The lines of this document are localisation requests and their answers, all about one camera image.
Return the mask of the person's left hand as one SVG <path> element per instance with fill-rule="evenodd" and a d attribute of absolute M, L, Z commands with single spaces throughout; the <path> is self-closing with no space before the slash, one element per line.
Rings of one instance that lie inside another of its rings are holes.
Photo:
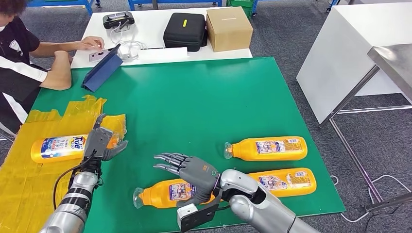
<path fill-rule="evenodd" d="M 87 36 L 81 41 L 75 42 L 75 50 L 102 50 L 104 40 L 98 36 Z"/>

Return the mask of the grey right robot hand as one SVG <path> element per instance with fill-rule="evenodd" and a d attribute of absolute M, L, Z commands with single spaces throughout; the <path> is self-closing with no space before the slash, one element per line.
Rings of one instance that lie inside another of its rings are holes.
<path fill-rule="evenodd" d="M 220 172 L 214 166 L 198 157 L 176 152 L 161 153 L 154 155 L 154 158 L 165 161 L 164 164 L 154 165 L 155 168 L 175 174 L 195 187 L 194 196 L 178 201 L 177 207 L 198 205 L 210 200 L 220 177 Z"/>

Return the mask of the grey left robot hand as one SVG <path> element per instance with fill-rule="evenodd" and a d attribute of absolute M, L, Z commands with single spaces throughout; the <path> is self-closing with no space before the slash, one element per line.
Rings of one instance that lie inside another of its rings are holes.
<path fill-rule="evenodd" d="M 120 142 L 115 144 L 114 148 L 107 148 L 113 132 L 101 126 L 105 117 L 105 113 L 100 114 L 96 119 L 92 131 L 88 134 L 83 153 L 83 161 L 91 157 L 101 161 L 109 161 L 126 149 L 128 145 L 127 140 L 120 140 Z"/>

